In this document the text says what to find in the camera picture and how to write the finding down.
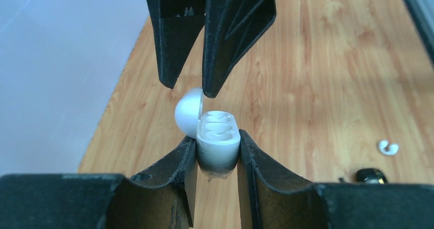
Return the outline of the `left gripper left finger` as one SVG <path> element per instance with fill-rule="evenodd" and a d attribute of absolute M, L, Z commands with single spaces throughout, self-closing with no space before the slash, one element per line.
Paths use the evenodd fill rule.
<path fill-rule="evenodd" d="M 194 221 L 196 141 L 130 178 L 122 174 L 1 177 L 1 228 L 189 228 Z"/>

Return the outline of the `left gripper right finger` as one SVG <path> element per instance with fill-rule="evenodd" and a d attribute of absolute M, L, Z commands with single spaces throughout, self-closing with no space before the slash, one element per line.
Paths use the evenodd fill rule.
<path fill-rule="evenodd" d="M 433 186 L 311 182 L 240 130 L 242 228 L 433 228 Z"/>

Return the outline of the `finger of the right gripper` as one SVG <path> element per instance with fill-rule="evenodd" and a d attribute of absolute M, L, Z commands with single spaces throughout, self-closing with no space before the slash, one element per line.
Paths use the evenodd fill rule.
<path fill-rule="evenodd" d="M 205 23 L 205 0 L 146 0 L 153 26 L 159 81 L 175 87 Z"/>
<path fill-rule="evenodd" d="M 218 95 L 234 66 L 275 19 L 276 0 L 206 0 L 202 65 L 205 96 Z"/>

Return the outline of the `white earbud charging case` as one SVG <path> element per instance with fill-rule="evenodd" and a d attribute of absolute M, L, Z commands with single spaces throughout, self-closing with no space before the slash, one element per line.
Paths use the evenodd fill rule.
<path fill-rule="evenodd" d="M 197 142 L 197 160 L 208 180 L 227 179 L 238 162 L 241 135 L 235 117 L 225 111 L 203 111 L 204 93 L 192 88 L 179 100 L 174 117 L 181 132 Z"/>

